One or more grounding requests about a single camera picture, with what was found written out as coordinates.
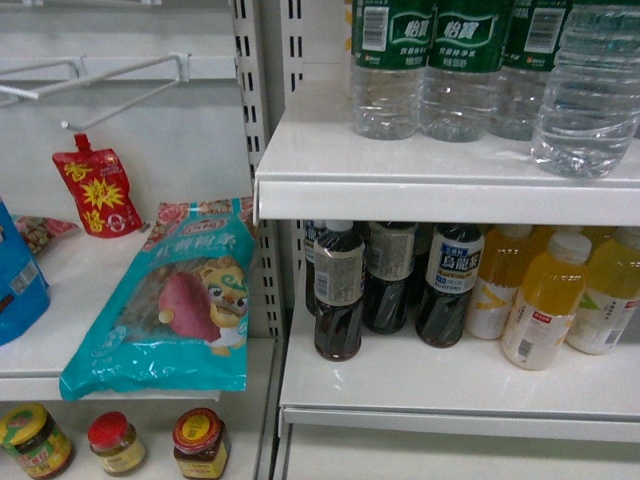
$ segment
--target teal plastic package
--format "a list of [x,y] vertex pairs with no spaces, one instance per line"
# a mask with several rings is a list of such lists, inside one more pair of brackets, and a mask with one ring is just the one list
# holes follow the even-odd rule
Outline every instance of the teal plastic package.
[[60,394],[246,388],[252,201],[162,204]]
[[0,198],[0,345],[22,335],[49,303],[47,282]]

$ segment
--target glass jar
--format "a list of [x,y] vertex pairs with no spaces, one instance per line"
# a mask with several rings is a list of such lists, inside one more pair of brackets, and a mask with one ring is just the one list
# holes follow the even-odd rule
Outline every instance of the glass jar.
[[91,451],[102,468],[113,477],[127,475],[142,466],[146,451],[135,427],[120,412],[98,417],[87,432]]
[[73,444],[39,403],[21,405],[2,417],[0,440],[31,478],[56,477],[73,459]]
[[217,479],[227,465],[231,443],[227,429],[213,410],[195,408],[173,429],[173,456],[187,479]]

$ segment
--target dark tea bottle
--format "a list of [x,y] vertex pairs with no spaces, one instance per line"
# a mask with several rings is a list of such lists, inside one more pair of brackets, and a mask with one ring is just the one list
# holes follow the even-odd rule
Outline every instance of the dark tea bottle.
[[371,222],[369,228],[362,320],[372,332],[394,333],[407,321],[417,225]]
[[407,279],[407,321],[415,322],[420,313],[420,304],[427,286],[425,275],[429,262],[429,249],[433,232],[432,223],[419,223],[416,230],[416,254],[413,262],[413,272]]
[[347,360],[360,349],[365,246],[353,222],[327,220],[315,242],[314,344],[328,360]]
[[434,227],[427,286],[416,321],[418,335],[429,345],[451,347],[460,340],[483,247],[484,236],[477,225]]
[[356,232],[356,234],[360,235],[360,238],[362,238],[362,241],[364,242],[365,248],[369,248],[369,235],[371,234],[371,232],[369,231],[369,222],[353,222],[353,231]]
[[311,315],[316,314],[316,297],[313,292],[315,280],[315,254],[313,252],[316,238],[326,229],[324,220],[304,221],[304,263],[305,263],[305,303]]

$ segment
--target bottle cap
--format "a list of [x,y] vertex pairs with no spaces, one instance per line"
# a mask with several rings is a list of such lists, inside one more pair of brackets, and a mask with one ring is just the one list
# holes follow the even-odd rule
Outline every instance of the bottle cap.
[[556,232],[549,240],[547,252],[556,260],[579,265],[589,258],[591,241],[579,233]]
[[524,238],[531,233],[533,227],[531,225],[497,225],[496,229],[505,237]]
[[614,237],[621,244],[640,250],[640,227],[619,227]]
[[122,442],[128,428],[129,422],[124,414],[108,412],[96,418],[91,424],[87,438],[96,450],[111,450]]
[[351,228],[353,228],[353,222],[351,220],[327,220],[327,230],[346,232]]

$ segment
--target orange juice bottle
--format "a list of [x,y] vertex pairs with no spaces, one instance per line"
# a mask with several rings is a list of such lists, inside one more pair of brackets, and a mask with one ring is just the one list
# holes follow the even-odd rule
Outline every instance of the orange juice bottle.
[[531,225],[489,231],[465,317],[465,328],[484,340],[499,338],[531,261]]
[[533,259],[509,315],[502,350],[515,365],[542,370],[556,356],[587,286],[587,237],[556,232]]
[[560,231],[580,233],[581,226],[577,225],[536,225],[531,234],[531,248],[534,257],[547,251],[551,236]]
[[610,351],[640,305],[640,228],[619,228],[589,261],[589,281],[567,343],[600,355]]
[[600,245],[613,238],[615,231],[616,227],[588,226],[584,227],[580,233],[591,240],[591,254],[593,255]]

